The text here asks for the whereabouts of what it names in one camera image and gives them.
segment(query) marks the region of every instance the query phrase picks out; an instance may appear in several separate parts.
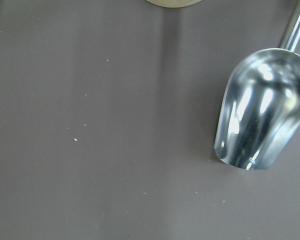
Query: brown surface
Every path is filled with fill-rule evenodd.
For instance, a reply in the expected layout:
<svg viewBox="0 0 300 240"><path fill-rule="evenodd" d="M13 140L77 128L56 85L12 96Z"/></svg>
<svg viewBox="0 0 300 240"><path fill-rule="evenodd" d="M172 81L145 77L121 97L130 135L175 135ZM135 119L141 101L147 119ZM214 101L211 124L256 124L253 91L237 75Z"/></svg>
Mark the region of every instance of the brown surface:
<svg viewBox="0 0 300 240"><path fill-rule="evenodd" d="M300 129L266 171L213 150L293 5L0 1L0 240L300 240Z"/></svg>

